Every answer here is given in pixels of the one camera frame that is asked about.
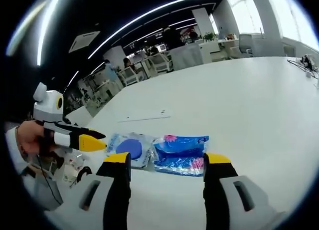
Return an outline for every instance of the pink flower print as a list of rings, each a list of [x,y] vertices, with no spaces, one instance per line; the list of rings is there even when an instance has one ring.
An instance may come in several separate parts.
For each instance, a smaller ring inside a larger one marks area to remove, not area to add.
[[[192,163],[193,169],[202,169],[204,167],[204,158],[197,158]]]
[[[175,135],[165,135],[164,140],[166,142],[174,142],[177,139]]]

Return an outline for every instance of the black wire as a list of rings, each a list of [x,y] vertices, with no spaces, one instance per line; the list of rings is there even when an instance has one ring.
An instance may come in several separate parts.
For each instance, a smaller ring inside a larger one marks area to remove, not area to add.
[[[306,67],[304,67],[304,66],[302,66],[302,65],[298,65],[298,62],[295,62],[295,61],[289,60],[289,59],[287,59],[287,61],[288,61],[288,63],[293,64],[294,66],[297,66],[297,67],[298,67],[299,69],[301,69],[303,72],[306,71]],[[314,72],[317,73],[315,70],[311,71],[312,77],[315,78],[315,79],[318,79],[317,77],[315,77]]]
[[[48,184],[48,186],[49,186],[49,188],[50,188],[50,190],[51,190],[52,196],[54,197],[54,199],[56,200],[56,202],[61,205],[61,203],[58,201],[58,199],[56,199],[56,197],[55,197],[55,195],[54,195],[54,193],[53,193],[53,190],[52,190],[52,188],[51,188],[51,186],[50,186],[50,184],[49,184],[48,179],[46,179],[46,175],[45,175],[45,173],[44,173],[44,171],[43,171],[43,167],[42,167],[41,160],[40,160],[39,156],[36,155],[36,157],[38,158],[38,162],[39,162],[39,164],[40,164],[40,167],[41,167],[41,170],[42,170],[42,174],[43,174],[43,176],[44,176],[44,178],[45,178],[45,180],[46,180],[46,183]]]

